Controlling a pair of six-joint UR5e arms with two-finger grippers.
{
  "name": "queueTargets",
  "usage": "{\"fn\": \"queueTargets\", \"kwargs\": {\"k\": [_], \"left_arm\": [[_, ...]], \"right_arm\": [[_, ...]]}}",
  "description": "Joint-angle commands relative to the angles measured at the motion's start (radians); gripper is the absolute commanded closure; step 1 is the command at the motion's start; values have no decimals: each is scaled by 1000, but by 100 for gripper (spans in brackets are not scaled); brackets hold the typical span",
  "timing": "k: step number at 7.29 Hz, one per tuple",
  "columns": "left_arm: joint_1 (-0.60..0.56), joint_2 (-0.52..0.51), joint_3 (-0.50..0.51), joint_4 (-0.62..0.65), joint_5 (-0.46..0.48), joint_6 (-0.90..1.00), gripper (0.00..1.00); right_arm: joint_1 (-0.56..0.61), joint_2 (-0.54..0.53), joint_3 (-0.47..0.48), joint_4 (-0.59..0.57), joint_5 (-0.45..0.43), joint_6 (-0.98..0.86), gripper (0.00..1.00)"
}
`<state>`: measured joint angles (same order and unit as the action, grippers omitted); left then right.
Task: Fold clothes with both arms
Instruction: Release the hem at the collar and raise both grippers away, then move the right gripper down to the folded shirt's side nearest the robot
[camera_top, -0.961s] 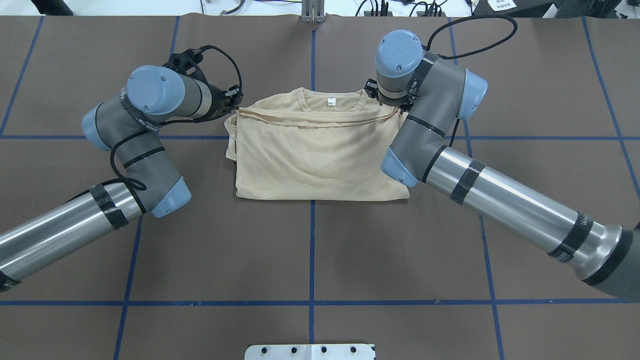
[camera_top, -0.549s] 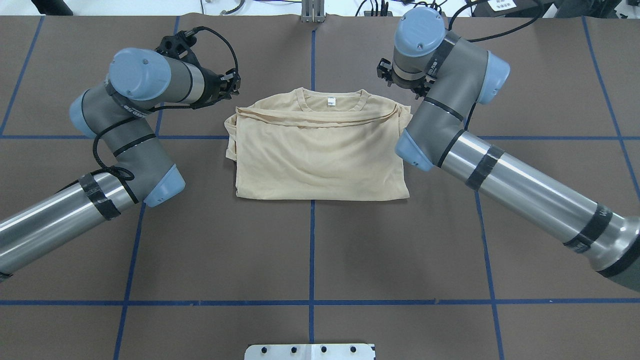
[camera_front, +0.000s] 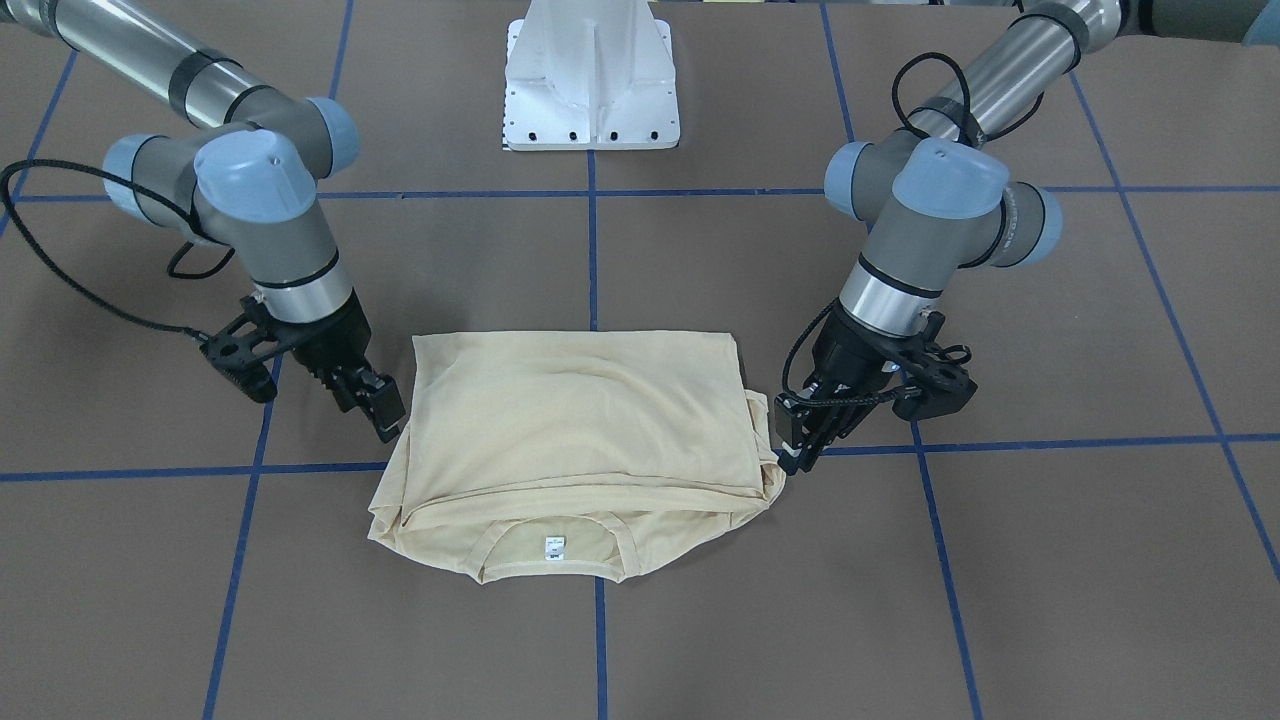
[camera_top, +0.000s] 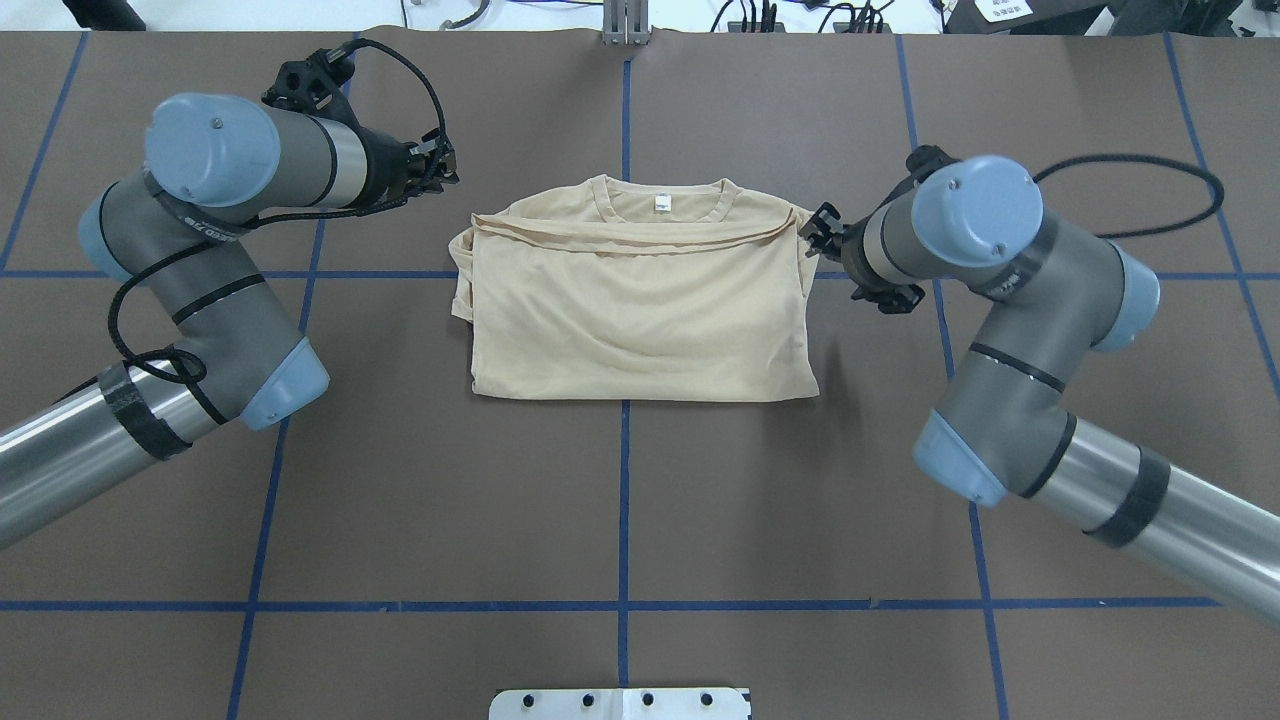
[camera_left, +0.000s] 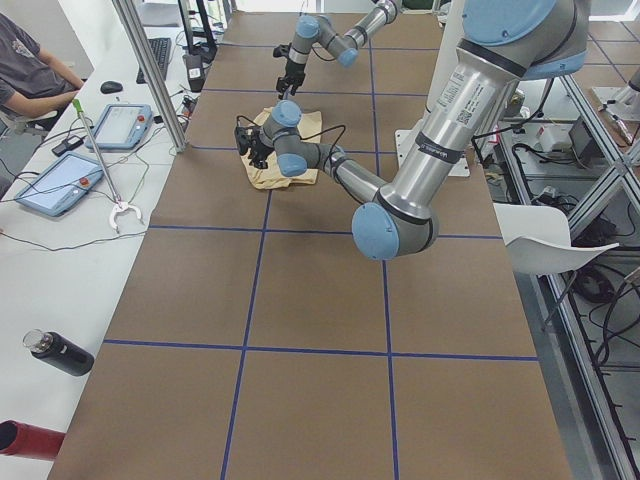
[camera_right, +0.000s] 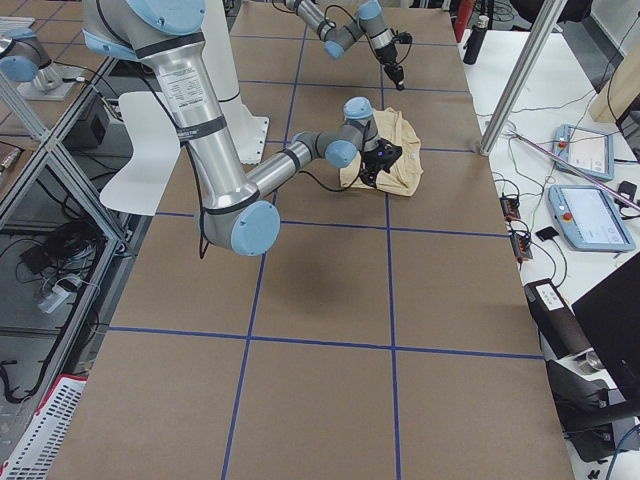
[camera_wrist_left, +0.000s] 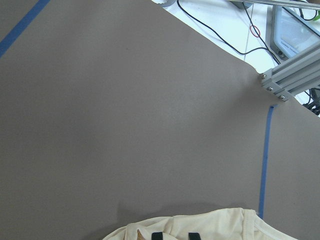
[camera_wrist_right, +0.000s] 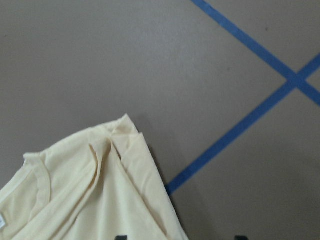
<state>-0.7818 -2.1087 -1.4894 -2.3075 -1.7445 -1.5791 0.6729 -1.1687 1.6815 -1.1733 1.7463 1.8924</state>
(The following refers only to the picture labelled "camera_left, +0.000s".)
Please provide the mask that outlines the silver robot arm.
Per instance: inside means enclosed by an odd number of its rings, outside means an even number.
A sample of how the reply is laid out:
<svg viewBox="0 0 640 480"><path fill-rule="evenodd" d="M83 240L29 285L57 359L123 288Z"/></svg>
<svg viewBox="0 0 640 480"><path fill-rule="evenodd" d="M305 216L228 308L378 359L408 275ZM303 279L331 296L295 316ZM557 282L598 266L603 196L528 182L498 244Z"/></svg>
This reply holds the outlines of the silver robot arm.
<svg viewBox="0 0 640 480"><path fill-rule="evenodd" d="M339 34L326 16L301 15L295 25L293 39L274 48L274 58L285 58L285 73L276 82L278 98L295 95L304 83L305 68L313 47L318 44L343 67L350 67L359 49L385 25L395 21L401 12L400 1L375 1L372 10L344 34Z"/></svg>
<svg viewBox="0 0 640 480"><path fill-rule="evenodd" d="M287 60L277 81L278 103L256 126L237 126L238 151L257 168L274 156L281 173L326 173L359 202L353 239L363 255L390 260L428 248L438 225L431 203L465 148L513 81L554 78L578 71L586 57L591 5L587 1L469 1L461 12L462 37L449 80L416 134L391 181L384 181L335 144L305 141L294 101L314 46L343 66L399 12L395 1L379 1L353 28L337 33L321 16L303 15L287 45L274 51Z"/></svg>

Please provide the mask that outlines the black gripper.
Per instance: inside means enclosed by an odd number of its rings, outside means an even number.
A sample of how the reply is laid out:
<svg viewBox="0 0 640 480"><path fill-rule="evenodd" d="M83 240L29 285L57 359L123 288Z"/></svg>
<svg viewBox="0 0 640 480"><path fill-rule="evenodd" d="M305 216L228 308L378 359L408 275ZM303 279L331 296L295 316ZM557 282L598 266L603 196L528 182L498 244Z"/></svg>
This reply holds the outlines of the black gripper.
<svg viewBox="0 0 640 480"><path fill-rule="evenodd" d="M285 66L285 74L279 77L276 82L276 90L278 92L278 98L283 99L287 90L290 90L290 95L295 96L298 89L305 79L305 64L299 64L288 60Z"/></svg>
<svg viewBox="0 0 640 480"><path fill-rule="evenodd" d="M256 130L252 130L249 136L249 164L256 169L269 168L268 157L274 152L272 146L265 144Z"/></svg>

